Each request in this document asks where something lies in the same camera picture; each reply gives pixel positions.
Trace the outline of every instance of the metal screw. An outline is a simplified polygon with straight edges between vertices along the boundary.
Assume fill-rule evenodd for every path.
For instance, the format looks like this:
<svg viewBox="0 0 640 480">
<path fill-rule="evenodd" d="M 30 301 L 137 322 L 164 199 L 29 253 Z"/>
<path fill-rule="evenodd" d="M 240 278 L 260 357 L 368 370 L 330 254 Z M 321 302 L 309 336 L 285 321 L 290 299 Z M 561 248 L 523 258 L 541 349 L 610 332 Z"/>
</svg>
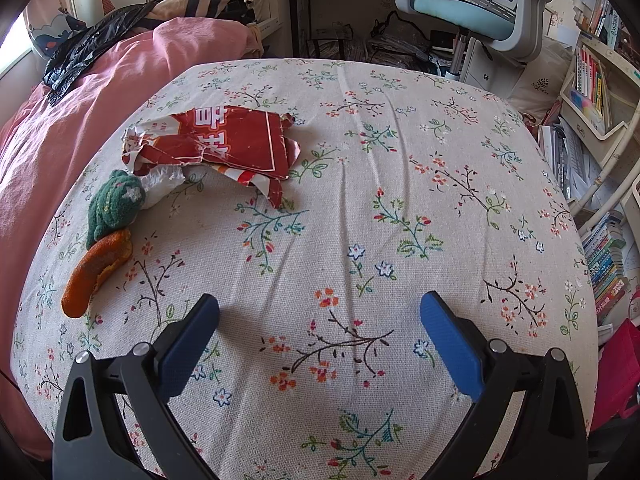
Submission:
<svg viewBox="0 0 640 480">
<path fill-rule="evenodd" d="M 504 354 L 507 351 L 507 343 L 502 339 L 491 339 L 491 341 L 489 341 L 489 348 L 492 352 Z"/>
<path fill-rule="evenodd" d="M 151 346 L 149 346 L 149 343 L 138 343 L 133 347 L 133 355 L 137 355 L 138 357 L 147 355 L 150 349 Z"/>
<path fill-rule="evenodd" d="M 565 355 L 564 352 L 559 348 L 551 349 L 551 357 L 555 359 L 555 361 L 564 361 Z"/>
<path fill-rule="evenodd" d="M 82 363 L 85 363 L 89 360 L 89 352 L 87 352 L 86 350 L 82 350 L 77 356 L 76 356 L 76 363 L 78 363 L 79 365 L 81 365 Z"/>
</svg>

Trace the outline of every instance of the light blue seat cushion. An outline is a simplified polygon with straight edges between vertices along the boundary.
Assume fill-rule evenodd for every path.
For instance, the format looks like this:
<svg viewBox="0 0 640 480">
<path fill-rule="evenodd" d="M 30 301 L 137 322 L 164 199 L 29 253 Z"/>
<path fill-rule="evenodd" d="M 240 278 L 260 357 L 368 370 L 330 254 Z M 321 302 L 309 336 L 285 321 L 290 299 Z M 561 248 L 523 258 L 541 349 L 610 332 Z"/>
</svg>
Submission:
<svg viewBox="0 0 640 480">
<path fill-rule="evenodd" d="M 416 12 L 468 28 L 493 40 L 506 40 L 513 32 L 513 23 L 460 0 L 411 0 L 411 6 Z"/>
</svg>

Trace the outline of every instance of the green plush toy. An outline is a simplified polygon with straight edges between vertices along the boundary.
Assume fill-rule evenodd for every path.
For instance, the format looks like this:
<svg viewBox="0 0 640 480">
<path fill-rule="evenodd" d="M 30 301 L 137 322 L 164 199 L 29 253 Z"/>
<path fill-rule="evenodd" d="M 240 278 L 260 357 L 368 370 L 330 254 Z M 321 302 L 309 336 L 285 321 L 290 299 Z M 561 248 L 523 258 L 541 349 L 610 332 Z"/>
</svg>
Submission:
<svg viewBox="0 0 640 480">
<path fill-rule="evenodd" d="M 89 204 L 89 232 L 86 248 L 100 238 L 131 224 L 145 201 L 140 179 L 123 170 L 111 171 L 107 182 Z"/>
</svg>

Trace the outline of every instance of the pink blanket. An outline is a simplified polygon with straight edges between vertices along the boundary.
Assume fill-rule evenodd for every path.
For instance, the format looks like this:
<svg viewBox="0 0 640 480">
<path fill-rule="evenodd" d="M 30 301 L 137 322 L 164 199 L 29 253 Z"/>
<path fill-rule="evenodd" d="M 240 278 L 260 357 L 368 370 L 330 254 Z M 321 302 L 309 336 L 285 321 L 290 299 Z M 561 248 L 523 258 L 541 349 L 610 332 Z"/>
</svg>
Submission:
<svg viewBox="0 0 640 480">
<path fill-rule="evenodd" d="M 259 50 L 240 23 L 175 18 L 104 54 L 55 107 L 38 86 L 0 132 L 0 368 L 9 370 L 14 319 L 33 255 L 56 209 L 109 136 L 147 98 L 187 68 Z M 0 414 L 28 453 L 51 442 L 22 395 L 0 380 Z"/>
</svg>

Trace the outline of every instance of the beige cloth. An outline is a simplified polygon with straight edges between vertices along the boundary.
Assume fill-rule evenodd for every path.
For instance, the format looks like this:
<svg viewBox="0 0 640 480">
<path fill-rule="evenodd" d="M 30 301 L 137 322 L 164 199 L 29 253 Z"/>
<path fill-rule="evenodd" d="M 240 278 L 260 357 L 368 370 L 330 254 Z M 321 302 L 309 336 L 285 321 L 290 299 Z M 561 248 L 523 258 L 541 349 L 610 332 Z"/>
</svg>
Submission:
<svg viewBox="0 0 640 480">
<path fill-rule="evenodd" d="M 88 316 L 65 318 L 89 199 L 122 167 L 123 129 L 223 104 L 296 116 L 302 154 L 286 206 L 192 168 L 139 214 L 133 257 Z M 471 404 L 420 324 L 429 290 L 515 351 L 563 348 L 589 426 L 593 295 L 566 203 L 517 113 L 478 89 L 370 64 L 201 65 L 140 107 L 69 192 L 24 287 L 12 371 L 52 433 L 78 351 L 102 358 L 153 341 L 208 292 L 221 323 L 170 407 L 221 479 L 420 478 Z"/>
</svg>

